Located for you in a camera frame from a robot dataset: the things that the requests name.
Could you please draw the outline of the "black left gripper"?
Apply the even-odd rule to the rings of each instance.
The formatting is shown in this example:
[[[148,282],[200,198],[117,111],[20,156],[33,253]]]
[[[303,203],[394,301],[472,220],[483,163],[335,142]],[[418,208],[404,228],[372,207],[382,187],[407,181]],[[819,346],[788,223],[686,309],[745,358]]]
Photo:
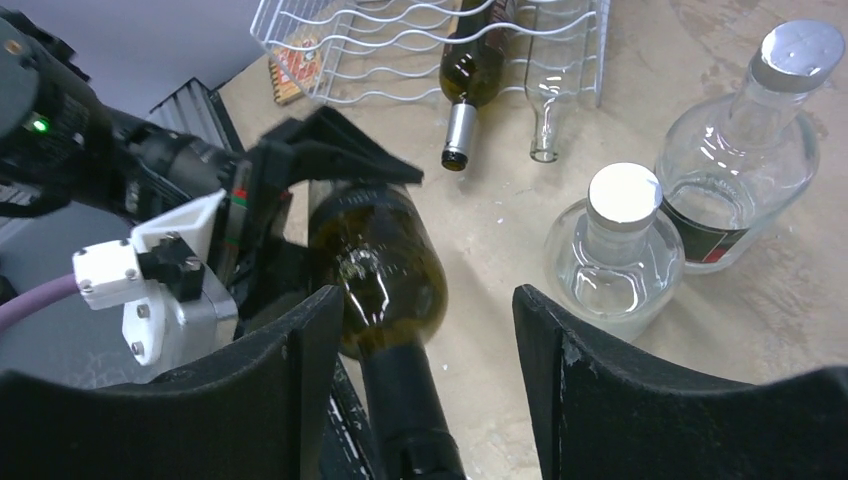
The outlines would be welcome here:
[[[210,250],[213,269],[236,302],[237,332],[252,332],[306,297],[305,249],[284,237],[303,181],[420,184],[423,171],[395,157],[338,110],[289,118],[244,154],[198,149],[228,189]]]

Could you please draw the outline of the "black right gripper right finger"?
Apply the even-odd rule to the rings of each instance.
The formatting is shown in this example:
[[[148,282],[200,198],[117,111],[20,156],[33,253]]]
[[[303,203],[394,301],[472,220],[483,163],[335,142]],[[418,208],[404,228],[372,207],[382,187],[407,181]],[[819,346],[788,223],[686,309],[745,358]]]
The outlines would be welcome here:
[[[512,298],[546,479],[843,479],[847,370],[764,385],[691,370],[577,319],[532,285]]]

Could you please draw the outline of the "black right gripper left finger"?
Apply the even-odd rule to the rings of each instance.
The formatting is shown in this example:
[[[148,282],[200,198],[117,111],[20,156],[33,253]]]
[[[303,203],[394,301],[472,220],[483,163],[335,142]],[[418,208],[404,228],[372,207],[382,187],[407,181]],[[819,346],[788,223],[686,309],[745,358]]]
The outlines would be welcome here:
[[[315,479],[343,300],[280,318],[147,384],[1,376],[5,479]]]

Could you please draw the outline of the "dark green wine bottle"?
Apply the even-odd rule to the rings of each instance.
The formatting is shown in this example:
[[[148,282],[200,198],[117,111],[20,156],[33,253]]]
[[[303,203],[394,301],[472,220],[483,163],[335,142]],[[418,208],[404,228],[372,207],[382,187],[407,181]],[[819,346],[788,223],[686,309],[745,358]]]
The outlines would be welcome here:
[[[464,478],[425,351],[446,275],[407,189],[312,181],[308,208],[313,284],[344,293],[340,351],[360,365],[387,478]]]

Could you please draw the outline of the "olive wine bottle beige label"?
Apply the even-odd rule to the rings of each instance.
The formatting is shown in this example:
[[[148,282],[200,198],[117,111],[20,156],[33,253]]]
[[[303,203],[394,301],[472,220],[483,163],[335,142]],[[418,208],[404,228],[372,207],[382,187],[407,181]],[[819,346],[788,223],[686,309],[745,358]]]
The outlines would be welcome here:
[[[450,171],[466,168],[473,145],[478,110],[499,93],[510,40],[509,30],[483,29],[496,23],[515,20],[517,3],[496,0],[478,13],[452,19],[450,39],[444,45],[439,68],[439,83],[451,102],[442,166]]]

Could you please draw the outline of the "clear glass bottle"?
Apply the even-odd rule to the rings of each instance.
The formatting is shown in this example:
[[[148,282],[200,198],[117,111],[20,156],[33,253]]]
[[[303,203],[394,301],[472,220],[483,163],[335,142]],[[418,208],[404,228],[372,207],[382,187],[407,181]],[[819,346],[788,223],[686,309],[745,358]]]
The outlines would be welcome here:
[[[524,90],[534,115],[530,157],[557,161],[565,118],[577,107],[589,28],[587,1],[536,1]]]

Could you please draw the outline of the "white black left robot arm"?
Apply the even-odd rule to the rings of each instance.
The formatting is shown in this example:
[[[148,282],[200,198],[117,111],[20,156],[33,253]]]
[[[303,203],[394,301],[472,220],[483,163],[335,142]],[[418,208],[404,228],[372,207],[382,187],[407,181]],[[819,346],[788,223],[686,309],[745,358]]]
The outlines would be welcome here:
[[[142,223],[211,193],[212,270],[232,294],[243,335],[290,293],[304,294],[306,251],[274,230],[303,181],[418,184],[420,169],[384,150],[337,110],[289,118],[248,150],[228,150],[104,105],[73,49],[19,11],[1,12],[1,181],[28,186],[36,218],[73,202]]]

